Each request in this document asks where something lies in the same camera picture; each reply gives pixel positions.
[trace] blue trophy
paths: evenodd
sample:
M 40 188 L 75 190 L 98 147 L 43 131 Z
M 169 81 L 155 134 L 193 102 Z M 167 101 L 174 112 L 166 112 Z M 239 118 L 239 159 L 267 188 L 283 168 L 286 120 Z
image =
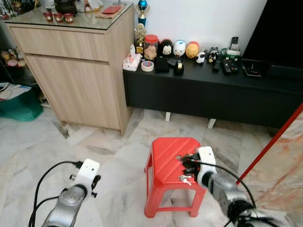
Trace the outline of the blue trophy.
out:
M 136 10 L 139 13 L 138 21 L 139 21 L 139 23 L 143 24 L 144 26 L 145 26 L 145 22 L 146 22 L 145 14 L 148 12 L 149 9 L 150 9 L 150 6 L 147 5 L 146 0 L 140 0 L 138 2 L 138 5 L 136 5 Z

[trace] tv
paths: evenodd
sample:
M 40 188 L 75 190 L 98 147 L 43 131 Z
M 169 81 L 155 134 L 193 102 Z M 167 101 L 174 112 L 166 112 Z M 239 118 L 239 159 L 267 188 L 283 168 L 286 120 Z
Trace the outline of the tv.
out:
M 242 56 L 244 61 L 257 62 L 267 76 L 303 79 L 303 11 L 299 2 L 267 0 Z

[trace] wooden cabinet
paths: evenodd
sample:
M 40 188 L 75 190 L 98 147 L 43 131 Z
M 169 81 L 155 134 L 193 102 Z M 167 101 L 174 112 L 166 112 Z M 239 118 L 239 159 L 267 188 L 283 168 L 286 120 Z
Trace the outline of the wooden cabinet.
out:
M 122 62 L 134 41 L 133 4 L 128 3 L 117 20 L 95 21 L 89 16 L 77 15 L 75 20 L 81 27 L 39 25 L 43 15 L 36 9 L 7 26 L 62 122 L 116 129 L 124 134 L 131 110 L 126 106 Z M 23 24 L 22 20 L 36 22 Z M 107 28 L 93 29 L 94 24 Z

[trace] red plastic stool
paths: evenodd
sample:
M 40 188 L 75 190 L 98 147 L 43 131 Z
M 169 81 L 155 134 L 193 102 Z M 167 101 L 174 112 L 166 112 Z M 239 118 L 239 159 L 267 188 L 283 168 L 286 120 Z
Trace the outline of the red plastic stool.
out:
M 151 146 L 145 166 L 146 173 L 146 204 L 144 213 L 148 218 L 153 218 L 158 211 L 190 211 L 190 216 L 196 217 L 206 189 L 198 185 L 193 178 L 188 179 L 192 185 L 179 181 L 183 165 L 177 156 L 195 153 L 200 147 L 193 138 L 158 138 Z M 151 187 L 149 190 L 148 167 L 152 167 Z M 165 207 L 159 208 L 163 194 L 167 190 L 193 189 L 196 191 L 191 207 Z

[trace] marble floor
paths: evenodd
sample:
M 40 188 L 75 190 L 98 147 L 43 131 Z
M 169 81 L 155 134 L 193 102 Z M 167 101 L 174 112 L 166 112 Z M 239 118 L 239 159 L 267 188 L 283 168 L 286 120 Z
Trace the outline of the marble floor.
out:
M 217 202 L 206 195 L 196 218 L 186 212 L 159 212 L 146 218 L 144 166 L 150 144 L 157 137 L 193 137 L 210 145 L 217 163 L 240 175 L 271 140 L 274 129 L 217 120 L 207 129 L 208 119 L 134 109 L 124 136 L 93 127 L 60 127 L 51 109 L 32 122 L 0 118 L 0 227 L 27 226 L 34 191 L 41 175 L 63 160 L 91 158 L 101 164 L 97 198 L 84 203 L 76 227 L 222 227 L 227 218 Z M 39 199 L 56 196 L 68 186 L 76 170 L 69 165 L 54 169 L 41 184 Z M 193 195 L 175 190 L 163 206 L 179 206 Z M 41 226 L 54 201 L 37 213 Z

